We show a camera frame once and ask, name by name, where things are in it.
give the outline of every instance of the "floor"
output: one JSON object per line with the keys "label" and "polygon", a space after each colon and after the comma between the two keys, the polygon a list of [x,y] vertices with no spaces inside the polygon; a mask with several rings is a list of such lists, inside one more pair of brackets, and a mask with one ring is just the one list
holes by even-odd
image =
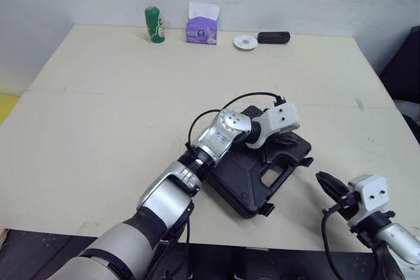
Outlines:
{"label": "floor", "polygon": [[[10,230],[0,248],[0,279],[41,280],[53,274],[71,257],[94,241],[80,237]],[[178,244],[157,269],[158,279],[183,257]],[[336,279],[324,252],[304,250],[255,250],[217,245],[190,245],[190,269],[200,280],[329,280]],[[369,253],[336,252],[333,255],[345,279],[370,279],[373,258]],[[186,279],[186,268],[174,280]]]}

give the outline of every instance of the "green bottle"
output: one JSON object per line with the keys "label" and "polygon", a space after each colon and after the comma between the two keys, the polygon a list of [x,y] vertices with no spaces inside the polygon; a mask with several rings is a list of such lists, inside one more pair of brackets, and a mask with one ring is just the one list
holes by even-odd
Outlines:
{"label": "green bottle", "polygon": [[160,10],[154,6],[147,7],[144,15],[146,16],[146,25],[150,40],[153,43],[162,43],[165,40],[165,29],[163,29],[160,18]]}

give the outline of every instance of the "tabletop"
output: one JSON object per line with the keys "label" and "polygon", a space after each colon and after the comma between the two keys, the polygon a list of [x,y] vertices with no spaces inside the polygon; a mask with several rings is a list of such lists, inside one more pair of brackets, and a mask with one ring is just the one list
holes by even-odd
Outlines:
{"label": "tabletop", "polygon": [[[261,90],[296,103],[296,133],[312,144],[314,162],[289,177],[267,218],[240,218],[205,185],[194,198],[191,242],[323,250],[322,209],[333,201],[319,170],[343,182],[387,177],[394,222],[419,236],[420,147],[355,41],[292,35],[287,45],[243,52],[232,44],[239,34],[219,32],[212,46],[167,30],[155,44],[144,28],[75,26],[0,127],[0,226],[100,235],[130,217],[183,153],[197,114]],[[332,250],[366,250],[338,215],[328,231]]]}

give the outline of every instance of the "black rectangular object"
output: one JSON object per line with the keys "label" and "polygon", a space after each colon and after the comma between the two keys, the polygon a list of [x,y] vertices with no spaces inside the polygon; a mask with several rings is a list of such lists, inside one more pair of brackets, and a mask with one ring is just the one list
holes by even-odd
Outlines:
{"label": "black rectangular object", "polygon": [[289,32],[260,32],[257,36],[259,44],[286,44],[290,41]]}
{"label": "black rectangular object", "polygon": [[[251,118],[262,111],[250,106],[244,114]],[[244,218],[258,213],[268,216],[274,206],[268,200],[299,166],[309,166],[310,144],[293,132],[273,134],[265,144],[252,150],[244,143],[234,144],[208,177],[210,185]],[[282,169],[270,187],[261,178],[273,166]]]}

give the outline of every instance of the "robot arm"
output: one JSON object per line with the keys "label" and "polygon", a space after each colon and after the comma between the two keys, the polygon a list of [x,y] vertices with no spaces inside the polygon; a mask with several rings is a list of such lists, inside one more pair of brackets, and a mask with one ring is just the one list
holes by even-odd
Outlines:
{"label": "robot arm", "polygon": [[[387,279],[404,278],[388,246],[406,262],[420,264],[420,242],[401,225],[389,220],[395,216],[394,212],[383,212],[389,202],[386,178],[363,175],[351,180],[346,187],[328,173],[318,172],[316,177],[322,189],[337,202],[325,212],[325,217],[337,210],[348,221],[350,231],[357,233],[357,238],[376,253]],[[327,257],[334,273],[340,278],[331,258]]]}
{"label": "robot arm", "polygon": [[147,188],[132,218],[110,228],[50,279],[143,279],[158,243],[182,233],[194,209],[193,196],[233,142],[244,141],[256,149],[271,134],[298,127],[299,116],[292,103],[266,110],[253,120],[223,109]]}

